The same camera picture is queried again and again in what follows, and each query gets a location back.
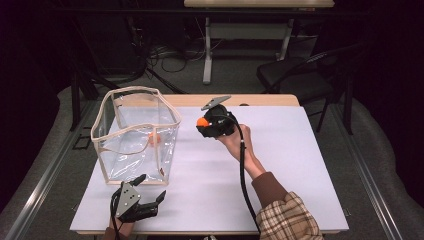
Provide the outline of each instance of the cord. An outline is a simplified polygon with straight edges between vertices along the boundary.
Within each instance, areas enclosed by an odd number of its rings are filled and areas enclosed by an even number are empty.
[[[247,208],[249,209],[250,215],[252,215],[253,218],[253,222],[256,225],[256,228],[258,229],[259,234],[261,233],[261,229],[259,228],[258,223],[256,222],[256,214],[255,211],[253,210],[252,207],[252,203],[250,202],[249,199],[249,194],[247,193],[247,189],[246,189],[246,181],[245,181],[245,177],[244,177],[244,153],[245,153],[245,142],[244,142],[244,137],[243,137],[243,132],[241,131],[240,125],[237,122],[237,120],[234,120],[228,116],[225,115],[217,115],[216,117],[223,117],[226,119],[229,119],[230,121],[232,121],[234,123],[234,125],[237,127],[239,133],[240,133],[240,185],[241,185],[241,191],[243,192],[243,197],[244,200],[246,202]]]
[[[159,76],[155,71],[153,71],[150,68],[146,68],[146,71],[148,71],[149,73],[151,73],[153,76],[155,76],[159,81],[161,81],[161,83],[163,83],[166,87],[168,87],[169,89],[171,89],[174,93],[177,94],[187,94],[186,91],[183,91],[181,89],[179,89],[178,87],[176,87],[175,85],[173,85],[172,83],[168,82],[166,79],[162,78],[161,76]]]
[[[175,58],[175,57],[181,57],[181,58],[182,58],[182,60],[183,60],[183,62],[184,62],[183,66],[182,66],[180,69],[177,69],[177,70],[168,70],[168,69],[166,69],[166,68],[165,68],[165,64],[164,64],[165,59],[171,58],[171,56],[167,56],[167,57],[162,58],[162,61],[161,61],[161,63],[160,63],[160,66],[161,66],[161,68],[163,69],[163,71],[168,72],[168,73],[177,73],[177,72],[181,72],[182,70],[184,70],[184,69],[185,69],[185,67],[187,66],[187,57],[186,57],[186,56],[184,56],[184,55],[181,55],[181,54],[176,54],[176,55],[174,56],[174,58]]]
[[[116,224],[115,215],[116,215],[117,206],[115,206],[115,204],[116,204],[116,199],[121,193],[122,186],[123,186],[123,182],[121,183],[121,187],[118,190],[116,190],[114,194],[112,194],[112,198],[110,200],[110,219],[112,221],[113,229],[115,230],[115,240],[121,240],[121,238],[119,237],[119,229],[122,227],[122,224],[121,224],[121,227],[119,228]]]

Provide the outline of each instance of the white tabletop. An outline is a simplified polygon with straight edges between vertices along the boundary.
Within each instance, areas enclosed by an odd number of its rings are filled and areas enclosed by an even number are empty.
[[[240,188],[238,162],[225,147],[203,138],[195,128],[204,114],[198,107],[177,107],[183,120],[178,132],[168,186],[138,186],[140,203],[151,202],[163,190],[165,200],[154,218],[136,223],[142,234],[243,234],[256,227]],[[348,230],[313,131],[302,107],[227,107],[252,129],[255,153],[288,191],[296,192],[324,233]],[[259,200],[246,174],[246,185],[257,212]],[[104,232],[109,203],[117,185],[106,185],[97,163],[74,217],[71,230]]]
[[[333,0],[184,0],[186,7],[329,8]]]

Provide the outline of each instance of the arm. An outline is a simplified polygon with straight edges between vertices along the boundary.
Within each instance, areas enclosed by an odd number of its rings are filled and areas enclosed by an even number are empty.
[[[115,218],[116,225],[118,228],[121,226],[121,221],[118,218]],[[134,228],[134,223],[124,223],[122,227],[119,229],[119,238],[121,240],[127,240],[132,233]],[[113,228],[112,220],[109,221],[109,227],[106,228],[105,235],[102,240],[115,240],[115,229]]]
[[[243,132],[245,169],[261,202],[256,221],[261,229],[261,239],[323,239],[314,217],[295,193],[288,193],[271,172],[267,172],[255,156],[250,128],[240,125]],[[230,136],[220,136],[221,141],[240,161],[240,134],[236,128]]]
[[[243,124],[240,125],[240,128],[243,132],[246,146],[244,156],[245,169],[253,180],[252,185],[262,207],[266,207],[277,200],[284,200],[287,194],[286,189],[275,179],[271,172],[266,172],[259,159],[255,156],[250,128]],[[230,136],[220,136],[217,139],[227,147],[235,159],[240,161],[240,134],[237,128]]]

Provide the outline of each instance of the wrist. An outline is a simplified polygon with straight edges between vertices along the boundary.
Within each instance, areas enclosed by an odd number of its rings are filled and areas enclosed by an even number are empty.
[[[122,223],[118,218],[115,218],[116,225],[119,229],[119,233],[125,237],[129,237],[133,231],[134,223]],[[114,229],[112,221],[109,223],[109,227]]]
[[[246,169],[252,180],[266,172],[259,159],[251,154],[246,154],[244,169]]]

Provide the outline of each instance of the black cable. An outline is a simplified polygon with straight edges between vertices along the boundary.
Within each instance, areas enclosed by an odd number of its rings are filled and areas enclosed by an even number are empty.
[[[149,56],[147,57],[147,59],[150,61],[148,63],[150,64],[150,66],[152,68],[158,64],[159,54],[160,53],[159,53],[157,47],[152,47],[152,50],[150,50]]]
[[[116,199],[119,197],[119,195],[121,193],[122,186],[123,186],[123,182],[121,183],[121,187],[118,190],[116,190],[115,193],[112,194],[112,198],[110,200],[110,219],[112,221],[113,229],[115,231],[115,240],[121,239],[119,237],[119,229],[118,229],[118,226],[117,226],[116,220],[115,220],[116,208],[117,208],[117,206],[115,206],[115,204],[116,204]]]
[[[166,80],[166,79],[162,78],[161,76],[159,76],[152,69],[146,68],[146,71],[148,71],[153,76],[155,76],[161,83],[163,83],[166,87],[168,87],[170,90],[172,90],[172,92],[177,93],[177,94],[188,94],[186,91],[183,91],[183,90],[179,89],[178,87],[176,87],[175,85],[173,85],[172,83],[170,83],[168,80]]]
[[[230,121],[232,121],[234,123],[234,125],[237,127],[237,129],[240,133],[240,185],[241,185],[241,191],[243,192],[243,197],[244,197],[244,200],[246,202],[247,208],[249,209],[250,215],[252,215],[253,221],[254,221],[256,228],[258,229],[258,232],[260,234],[261,229],[259,228],[259,225],[256,222],[255,210],[253,210],[252,203],[250,202],[249,194],[247,193],[247,189],[246,189],[246,181],[245,181],[245,177],[244,177],[244,152],[245,152],[246,146],[245,146],[245,142],[244,142],[243,132],[241,131],[240,125],[237,122],[237,120],[234,120],[234,119],[232,119],[228,116],[225,116],[225,115],[217,115],[216,117],[223,117],[223,118],[229,119]]]
[[[168,72],[168,73],[177,73],[177,72],[181,72],[182,70],[184,70],[185,69],[185,67],[187,66],[187,57],[186,56],[184,56],[184,55],[181,55],[181,54],[175,54],[175,57],[181,57],[182,58],[182,60],[184,61],[184,64],[183,64],[183,66],[180,68],[180,69],[177,69],[177,70],[167,70],[167,69],[165,69],[165,66],[164,66],[164,62],[165,62],[165,59],[167,59],[167,58],[171,58],[171,56],[168,56],[168,57],[163,57],[162,58],[162,61],[161,61],[161,64],[160,64],[160,66],[161,66],[161,68],[162,68],[162,70],[163,71],[165,71],[165,72]]]
[[[199,45],[199,48],[197,49],[197,51],[191,51],[191,52],[195,52],[195,54],[193,54],[192,56],[187,56],[188,61],[199,60],[202,56],[199,58],[199,57],[197,57],[197,55],[199,55],[200,53],[202,53],[202,55],[203,55],[205,53],[205,47],[206,47],[205,41],[202,40],[201,43],[202,44]]]

